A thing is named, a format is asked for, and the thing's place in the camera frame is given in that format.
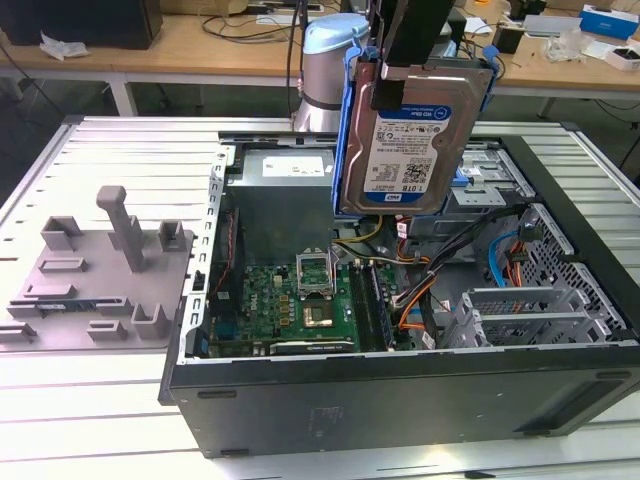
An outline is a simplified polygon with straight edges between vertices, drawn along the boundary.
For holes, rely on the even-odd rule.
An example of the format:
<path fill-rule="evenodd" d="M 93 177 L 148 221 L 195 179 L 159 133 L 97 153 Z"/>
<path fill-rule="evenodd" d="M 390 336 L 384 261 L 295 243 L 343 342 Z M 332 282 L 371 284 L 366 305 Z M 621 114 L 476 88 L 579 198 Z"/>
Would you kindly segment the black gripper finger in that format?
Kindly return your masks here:
<path fill-rule="evenodd" d="M 418 104 L 425 98 L 424 65 L 390 66 L 379 60 L 376 65 L 371 108 L 399 110 L 402 105 Z"/>

